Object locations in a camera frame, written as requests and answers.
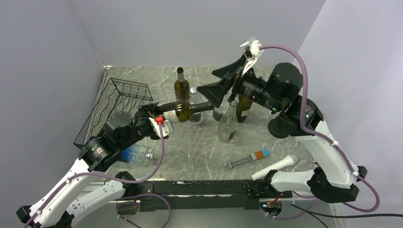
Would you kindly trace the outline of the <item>dark green wine bottle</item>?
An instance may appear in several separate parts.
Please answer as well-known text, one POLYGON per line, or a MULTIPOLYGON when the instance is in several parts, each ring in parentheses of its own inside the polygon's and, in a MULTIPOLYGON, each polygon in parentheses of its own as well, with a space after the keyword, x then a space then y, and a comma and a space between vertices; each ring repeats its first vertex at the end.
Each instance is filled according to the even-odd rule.
POLYGON ((213 109, 214 105, 211 102, 191 104, 188 101, 175 101, 157 105, 154 115, 163 116, 164 120, 168 120, 172 124, 178 124, 188 121, 193 114, 213 109))

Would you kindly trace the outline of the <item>blue square glass bottle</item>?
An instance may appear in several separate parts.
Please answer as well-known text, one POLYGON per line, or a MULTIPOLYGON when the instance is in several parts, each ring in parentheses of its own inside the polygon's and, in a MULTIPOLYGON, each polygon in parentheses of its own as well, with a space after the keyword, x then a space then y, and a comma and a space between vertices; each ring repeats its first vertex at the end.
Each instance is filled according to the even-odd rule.
POLYGON ((154 154, 149 152, 146 146, 134 144, 121 153, 121 158, 119 161, 126 163, 144 163, 145 161, 150 161, 154 158, 154 154))

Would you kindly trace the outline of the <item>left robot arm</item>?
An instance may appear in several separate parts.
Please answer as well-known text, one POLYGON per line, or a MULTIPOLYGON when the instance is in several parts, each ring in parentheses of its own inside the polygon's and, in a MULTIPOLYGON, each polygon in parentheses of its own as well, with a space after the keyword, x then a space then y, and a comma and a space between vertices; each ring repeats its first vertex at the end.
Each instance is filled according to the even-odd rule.
POLYGON ((145 137, 164 141, 177 122, 157 103, 141 106, 135 115, 114 113, 80 151, 58 184, 37 203, 20 207, 17 217, 26 228, 71 228, 111 200, 133 198, 141 181, 127 172, 110 177, 108 184, 83 197, 79 194, 95 178, 105 177, 105 171, 121 158, 125 149, 145 137))

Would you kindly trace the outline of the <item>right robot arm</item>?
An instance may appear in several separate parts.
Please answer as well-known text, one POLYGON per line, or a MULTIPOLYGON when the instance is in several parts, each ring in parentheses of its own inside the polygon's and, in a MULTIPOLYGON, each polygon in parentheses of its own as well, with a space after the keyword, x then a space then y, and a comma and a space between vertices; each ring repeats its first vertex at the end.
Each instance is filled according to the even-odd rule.
POLYGON ((255 76, 246 57, 213 70, 220 80, 197 87, 197 91, 215 106, 231 91, 230 98, 241 95, 268 109, 275 118, 268 124, 271 135, 282 139, 294 137, 308 149, 318 167, 302 172, 283 172, 282 161, 278 167, 267 167, 252 175, 262 181, 262 191, 275 197, 284 191, 313 194, 327 203, 355 201, 359 188, 356 183, 365 178, 367 169, 356 166, 340 153, 331 136, 322 112, 311 100, 303 100, 300 91, 303 76, 292 63, 274 66, 268 80, 255 76))

